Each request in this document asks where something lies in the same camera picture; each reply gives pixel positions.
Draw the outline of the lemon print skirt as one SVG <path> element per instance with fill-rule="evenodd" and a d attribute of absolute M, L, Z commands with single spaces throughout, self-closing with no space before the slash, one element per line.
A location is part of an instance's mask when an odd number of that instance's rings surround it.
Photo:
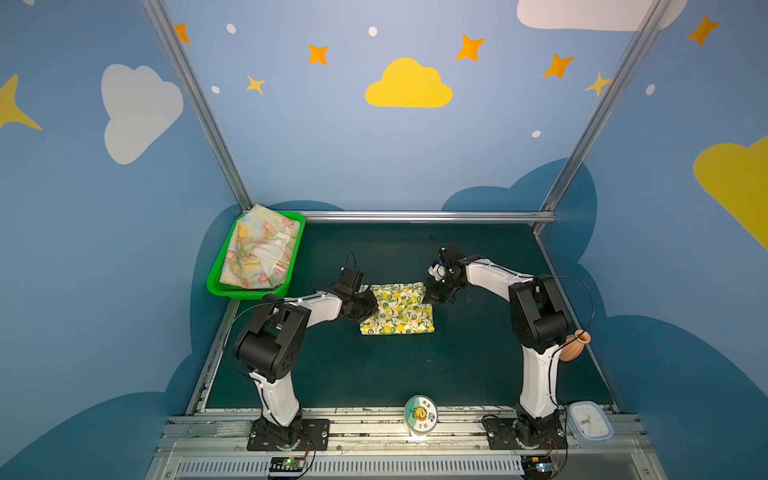
<path fill-rule="evenodd" d="M 371 285 L 378 311 L 360 324 L 364 336 L 429 334 L 435 330 L 433 308 L 424 302 L 422 282 Z"/>

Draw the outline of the pastel floral skirt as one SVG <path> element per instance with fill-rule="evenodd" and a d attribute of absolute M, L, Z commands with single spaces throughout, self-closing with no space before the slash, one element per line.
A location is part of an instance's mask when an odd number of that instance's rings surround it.
<path fill-rule="evenodd" d="M 300 222 L 255 205 L 234 226 L 219 281 L 248 290 L 273 290 L 286 279 Z"/>

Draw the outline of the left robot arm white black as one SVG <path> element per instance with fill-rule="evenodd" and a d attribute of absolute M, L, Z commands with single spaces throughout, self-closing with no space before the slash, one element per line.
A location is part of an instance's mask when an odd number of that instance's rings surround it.
<path fill-rule="evenodd" d="M 233 347 L 234 358 L 255 384 L 261 402 L 260 416 L 250 427 L 248 450 L 292 451 L 311 444 L 292 370 L 309 328 L 337 319 L 359 324 L 378 312 L 375 294 L 365 280 L 362 271 L 343 266 L 327 290 L 295 298 L 269 294 L 255 306 Z"/>

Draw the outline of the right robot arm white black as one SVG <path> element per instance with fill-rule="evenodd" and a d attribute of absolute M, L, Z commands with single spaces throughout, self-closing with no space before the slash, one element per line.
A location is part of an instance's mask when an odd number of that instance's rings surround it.
<path fill-rule="evenodd" d="M 454 245 L 441 247 L 438 257 L 428 268 L 424 303 L 446 303 L 469 286 L 508 302 L 513 333 L 523 353 L 514 440 L 526 449 L 565 448 L 566 428 L 556 400 L 557 366 L 579 335 L 568 337 L 571 321 L 555 277 L 521 273 L 487 258 L 466 256 Z"/>

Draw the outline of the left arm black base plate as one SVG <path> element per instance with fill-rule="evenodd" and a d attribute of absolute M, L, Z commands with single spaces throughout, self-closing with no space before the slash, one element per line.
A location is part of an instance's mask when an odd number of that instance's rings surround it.
<path fill-rule="evenodd" d="M 248 451 L 325 451 L 328 447 L 330 421 L 326 419 L 295 419 L 283 427 L 260 417 L 251 424 L 246 449 Z"/>

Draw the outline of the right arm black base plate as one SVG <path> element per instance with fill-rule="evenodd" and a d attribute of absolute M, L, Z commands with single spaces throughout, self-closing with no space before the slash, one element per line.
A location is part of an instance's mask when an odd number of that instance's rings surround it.
<path fill-rule="evenodd" d="M 502 418 L 485 415 L 480 424 L 485 430 L 491 450 L 568 448 L 565 429 L 555 416 L 531 420 L 528 417 Z"/>

